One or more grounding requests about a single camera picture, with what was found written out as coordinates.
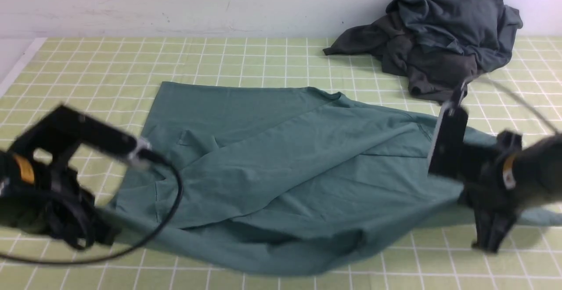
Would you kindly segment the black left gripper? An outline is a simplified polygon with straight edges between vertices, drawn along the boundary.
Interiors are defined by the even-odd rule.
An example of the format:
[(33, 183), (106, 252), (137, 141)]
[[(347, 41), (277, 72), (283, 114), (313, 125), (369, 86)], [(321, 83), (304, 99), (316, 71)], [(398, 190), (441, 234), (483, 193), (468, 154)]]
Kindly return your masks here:
[(27, 234), (62, 240), (86, 250), (113, 245), (121, 229), (101, 216), (91, 192), (66, 162), (48, 163), (1, 152), (0, 224)]

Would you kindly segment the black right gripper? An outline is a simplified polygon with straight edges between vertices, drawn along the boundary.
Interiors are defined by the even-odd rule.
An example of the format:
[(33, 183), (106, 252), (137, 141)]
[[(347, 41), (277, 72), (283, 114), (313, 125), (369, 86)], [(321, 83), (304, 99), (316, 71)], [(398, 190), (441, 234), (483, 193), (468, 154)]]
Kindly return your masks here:
[(458, 175), (464, 188), (458, 201), (474, 210), (475, 250), (497, 254), (518, 220), (519, 212), (503, 174), (508, 156), (520, 150), (522, 135), (511, 130), (500, 132), (491, 145), (462, 144)]

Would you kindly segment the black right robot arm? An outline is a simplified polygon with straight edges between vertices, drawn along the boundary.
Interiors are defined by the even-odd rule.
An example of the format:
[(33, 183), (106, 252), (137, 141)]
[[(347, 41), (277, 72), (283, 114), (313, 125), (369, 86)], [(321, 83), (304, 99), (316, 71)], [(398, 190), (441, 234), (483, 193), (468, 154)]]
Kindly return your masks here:
[(474, 249), (495, 254), (516, 223), (561, 226), (546, 210), (561, 202), (561, 136), (524, 148), (520, 134), (504, 130), (494, 145), (464, 144), (458, 166), (459, 202), (474, 212)]

